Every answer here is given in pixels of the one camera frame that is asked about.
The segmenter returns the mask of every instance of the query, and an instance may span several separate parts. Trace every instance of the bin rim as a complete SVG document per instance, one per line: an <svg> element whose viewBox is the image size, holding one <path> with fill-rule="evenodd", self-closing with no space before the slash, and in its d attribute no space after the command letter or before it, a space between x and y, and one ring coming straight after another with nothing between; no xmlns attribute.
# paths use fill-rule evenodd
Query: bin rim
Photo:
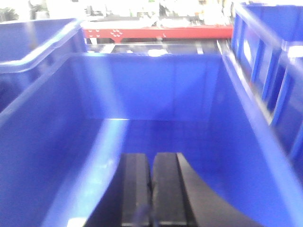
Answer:
<svg viewBox="0 0 303 227"><path fill-rule="evenodd" d="M63 26L60 30L58 30L51 38L33 51L28 53L25 57L20 60L12 60L12 61L2 61L0 62L0 73L16 73L16 72L24 72L30 70L37 66L41 61L43 61L50 53L52 53L57 48L61 47L66 41L72 38L80 29L82 19L71 18L72 21ZM58 19L44 19L39 21L56 21ZM31 21L24 22L11 22L11 23L29 23Z"/></svg>

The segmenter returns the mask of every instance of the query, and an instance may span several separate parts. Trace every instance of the black object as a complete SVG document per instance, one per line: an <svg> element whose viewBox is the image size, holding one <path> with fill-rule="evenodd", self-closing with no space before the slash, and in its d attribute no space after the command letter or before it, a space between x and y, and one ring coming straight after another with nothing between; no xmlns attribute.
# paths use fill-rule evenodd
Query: black object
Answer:
<svg viewBox="0 0 303 227"><path fill-rule="evenodd" d="M151 176L144 154L124 154L125 178L122 226L148 226L151 206Z"/></svg>
<svg viewBox="0 0 303 227"><path fill-rule="evenodd" d="M153 164L153 209L160 227L187 226L176 153L158 153Z"/></svg>
<svg viewBox="0 0 303 227"><path fill-rule="evenodd" d="M261 227L219 197L177 153L190 227Z"/></svg>
<svg viewBox="0 0 303 227"><path fill-rule="evenodd" d="M133 216L151 204L150 171L145 154L122 154L115 175L85 227L130 227ZM148 226L147 215L138 226Z"/></svg>

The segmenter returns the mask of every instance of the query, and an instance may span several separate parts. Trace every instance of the blue plastic bin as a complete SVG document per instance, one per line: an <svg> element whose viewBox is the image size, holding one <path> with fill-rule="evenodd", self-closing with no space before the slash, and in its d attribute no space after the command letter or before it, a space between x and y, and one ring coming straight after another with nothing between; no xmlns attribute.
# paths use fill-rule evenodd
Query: blue plastic bin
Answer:
<svg viewBox="0 0 303 227"><path fill-rule="evenodd" d="M271 125L303 180L303 58L282 54L279 67L285 73Z"/></svg>
<svg viewBox="0 0 303 227"><path fill-rule="evenodd" d="M80 22L0 24L0 111L54 62L73 52L86 52Z"/></svg>
<svg viewBox="0 0 303 227"><path fill-rule="evenodd" d="M267 227L303 226L303 192L229 55L79 54L0 113L0 225L87 218L121 152L182 152Z"/></svg>
<svg viewBox="0 0 303 227"><path fill-rule="evenodd" d="M303 6L241 4L236 8L232 49L273 111L281 84L274 83L282 51L303 46Z"/></svg>

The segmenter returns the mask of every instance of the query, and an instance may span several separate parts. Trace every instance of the bin wall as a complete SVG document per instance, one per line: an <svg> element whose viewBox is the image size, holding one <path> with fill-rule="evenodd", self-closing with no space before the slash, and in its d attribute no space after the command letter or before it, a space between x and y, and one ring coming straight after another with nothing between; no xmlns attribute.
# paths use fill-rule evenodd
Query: bin wall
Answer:
<svg viewBox="0 0 303 227"><path fill-rule="evenodd" d="M68 71L38 79L0 114L2 226L39 226L77 154L64 148L83 121Z"/></svg>
<svg viewBox="0 0 303 227"><path fill-rule="evenodd" d="M73 19L35 20L1 24L0 62L21 60L32 52L33 40L40 46L54 38L58 31L72 21Z"/></svg>
<svg viewBox="0 0 303 227"><path fill-rule="evenodd" d="M283 202L283 194L293 193L283 191L293 183L292 169L256 103L248 101L252 97L235 71L218 78L210 132L214 150L219 151L226 199L264 226L295 226L300 218L293 218Z"/></svg>
<svg viewBox="0 0 303 227"><path fill-rule="evenodd" d="M83 31L75 19L6 23L0 31L0 111L55 62L86 52ZM33 39L38 45L34 50Z"/></svg>
<svg viewBox="0 0 303 227"><path fill-rule="evenodd" d="M202 121L222 62L216 55L88 56L72 64L90 118Z"/></svg>

